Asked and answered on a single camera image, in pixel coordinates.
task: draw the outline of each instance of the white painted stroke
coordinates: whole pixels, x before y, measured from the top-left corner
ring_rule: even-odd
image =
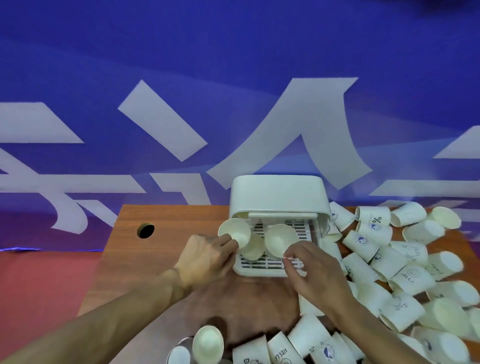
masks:
[[[120,104],[119,110],[181,162],[207,145],[143,80]]]
[[[181,192],[189,205],[210,205],[199,173],[151,173],[163,192]]]
[[[0,102],[0,143],[83,143],[43,102]]]
[[[207,173],[225,189],[253,174],[300,134],[313,163],[337,189],[372,171],[348,131],[343,94],[357,78],[293,78],[255,131]]]
[[[75,202],[111,227],[113,227],[115,221],[117,221],[117,215],[98,200],[75,200]]]
[[[387,180],[370,196],[480,197],[480,181]]]
[[[463,205],[465,202],[466,202],[465,200],[441,200],[433,204],[432,206],[430,206],[430,208],[434,208],[434,207],[453,208],[453,207]]]
[[[472,208],[452,208],[463,222],[480,222],[480,210]]]
[[[434,158],[479,159],[480,125],[472,126]]]

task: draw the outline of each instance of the wooden table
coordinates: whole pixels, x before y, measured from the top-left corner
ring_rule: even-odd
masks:
[[[192,234],[216,235],[227,218],[228,206],[124,205],[79,315],[172,267]],[[137,229],[146,222],[155,226],[155,232],[147,239],[140,239]],[[356,223],[345,230],[344,236],[355,226]],[[401,229],[394,229],[393,240],[403,240]],[[342,256],[350,253],[344,245],[339,245]],[[465,270],[453,279],[466,280],[480,290],[478,259],[460,232],[448,231],[445,237],[429,244],[428,250],[457,254]],[[232,348],[261,333],[288,332],[298,318],[298,296],[286,279],[249,278],[231,272],[227,278],[194,292],[168,309],[137,335],[113,363],[165,363],[177,342],[194,335],[206,322],[221,326],[228,357]],[[467,345],[472,360],[480,361],[480,345],[471,342]]]

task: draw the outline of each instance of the white paper cup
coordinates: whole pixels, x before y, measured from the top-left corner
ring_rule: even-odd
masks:
[[[203,326],[193,338],[192,352],[198,364],[218,364],[223,349],[222,333],[215,326]]]
[[[420,341],[403,334],[397,334],[397,337],[400,340],[402,340],[405,344],[407,344],[409,347],[411,347],[413,350],[415,350],[418,354],[423,356],[425,359],[428,359],[427,352],[425,351],[425,348],[423,347]]]
[[[428,256],[427,271],[435,280],[442,280],[463,270],[462,260],[452,252],[439,252]]]
[[[390,209],[386,206],[358,206],[355,218],[367,224],[390,225]]]
[[[437,285],[427,291],[428,298],[449,298],[461,307],[475,306],[480,303],[477,289],[464,280],[437,282]]]
[[[252,233],[248,244],[239,253],[249,262],[254,262],[262,257],[264,251],[265,244],[263,238],[258,234]]]
[[[340,231],[345,230],[355,221],[354,214],[334,201],[330,202],[330,209],[332,210],[331,220]]]
[[[353,356],[355,357],[355,360],[360,360],[365,357],[365,354],[363,353],[362,350],[352,341],[350,340],[345,334],[340,334],[341,338],[345,342],[345,344],[348,346],[350,351],[352,352]]]
[[[300,354],[281,331],[270,339],[267,347],[270,362],[273,364],[305,364]]]
[[[333,258],[338,260],[340,267],[342,268],[342,272],[344,275],[347,275],[347,268],[345,268],[345,264],[343,264],[342,254],[340,253],[340,249],[337,243],[329,242],[322,240],[322,249],[325,253],[331,255]]]
[[[427,291],[436,284],[425,268],[414,264],[407,264],[388,281],[393,291],[402,290],[412,296]]]
[[[463,339],[480,342],[480,308],[471,307],[465,311],[468,315],[469,333],[462,336]]]
[[[342,243],[366,262],[369,262],[380,248],[380,245],[354,230],[348,232]]]
[[[442,364],[469,363],[468,348],[458,336],[420,326],[415,327],[411,335],[422,343],[428,359],[433,362]]]
[[[375,317],[380,316],[380,307],[391,298],[390,292],[375,282],[358,285],[357,301],[368,308]]]
[[[392,293],[392,298],[380,307],[380,319],[395,332],[402,332],[424,313],[425,309],[415,298],[400,291]]]
[[[330,230],[324,237],[324,240],[327,240],[328,242],[337,242],[342,239],[342,233],[338,231],[338,228],[332,220],[328,221],[328,225],[330,226]]]
[[[230,218],[224,221],[218,228],[218,236],[224,234],[229,234],[232,239],[238,242],[239,249],[242,249],[248,244],[252,231],[244,220],[240,218]]]
[[[265,335],[233,349],[233,364],[270,364]]]
[[[304,314],[290,331],[288,340],[302,358],[305,358],[316,344],[330,337],[320,320],[312,314]]]
[[[315,364],[339,364],[337,360],[339,352],[339,345],[333,337],[315,345],[315,348],[310,352],[310,356]]]
[[[470,332],[468,316],[458,303],[448,298],[435,298],[423,305],[425,314],[419,323],[425,328],[447,331],[457,336]]]
[[[167,364],[190,364],[191,355],[184,346],[176,346],[167,356]]]
[[[348,275],[357,284],[374,282],[378,279],[377,273],[357,253],[347,255],[343,263]]]
[[[425,211],[422,205],[416,202],[407,202],[392,211],[390,222],[393,226],[399,228],[400,226],[415,224],[425,220],[426,217],[427,211]]]
[[[270,257],[282,259],[288,247],[299,241],[296,231],[288,225],[272,225],[265,232],[265,250]]]
[[[356,231],[379,245],[388,245],[393,235],[390,225],[370,224],[363,221],[358,223]]]
[[[454,211],[442,206],[434,207],[427,219],[435,220],[446,230],[458,229],[462,225],[462,220]]]
[[[381,246],[373,257],[370,266],[377,272],[382,282],[388,282],[406,264],[407,258],[389,246]]]
[[[310,314],[314,316],[325,316],[325,314],[305,297],[299,294],[300,316]]]
[[[421,267],[428,265],[428,252],[425,244],[418,242],[390,242],[390,246],[413,264]]]
[[[444,236],[445,229],[436,221],[425,220],[407,226],[403,229],[402,235],[406,242],[414,241],[427,245]]]

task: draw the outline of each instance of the finger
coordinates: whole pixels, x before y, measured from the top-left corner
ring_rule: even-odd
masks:
[[[225,245],[223,245],[220,249],[220,257],[222,258],[223,262],[230,256],[230,254],[236,253],[239,248],[239,244],[236,240],[230,240]]]
[[[227,272],[233,268],[233,265],[235,264],[235,259],[237,259],[237,255],[230,254],[230,256],[228,257],[227,261],[224,263],[220,271],[220,274],[222,275],[222,277],[224,277],[227,274]]]
[[[212,241],[212,244],[217,246],[223,246],[226,243],[228,243],[230,240],[232,240],[232,237],[229,234],[223,234],[222,236],[215,238]]]
[[[288,276],[288,279],[292,283],[293,288],[300,294],[305,291],[305,280],[303,277],[297,272],[297,270],[294,268],[292,262],[290,262],[290,259],[288,258],[283,258],[283,265],[285,267],[285,273]]]

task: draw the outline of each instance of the white dish rack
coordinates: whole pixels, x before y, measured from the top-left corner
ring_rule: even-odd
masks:
[[[321,242],[319,228],[316,220],[287,220],[285,224],[291,226],[297,233],[299,240]],[[264,224],[260,220],[252,229],[252,232],[264,237]],[[292,259],[293,266],[299,270],[300,275],[305,272],[300,270],[303,263],[298,259]],[[272,260],[266,253],[255,262],[249,262],[241,254],[237,254],[233,270],[247,277],[286,277],[285,269],[281,260]]]
[[[264,236],[264,226],[287,224],[299,240],[321,242],[329,229],[330,205],[323,181],[317,176],[247,175],[233,180],[229,218],[245,220],[252,232]],[[303,264],[292,259],[301,275]],[[233,269],[248,277],[286,277],[281,260],[264,255],[255,262],[237,254]]]

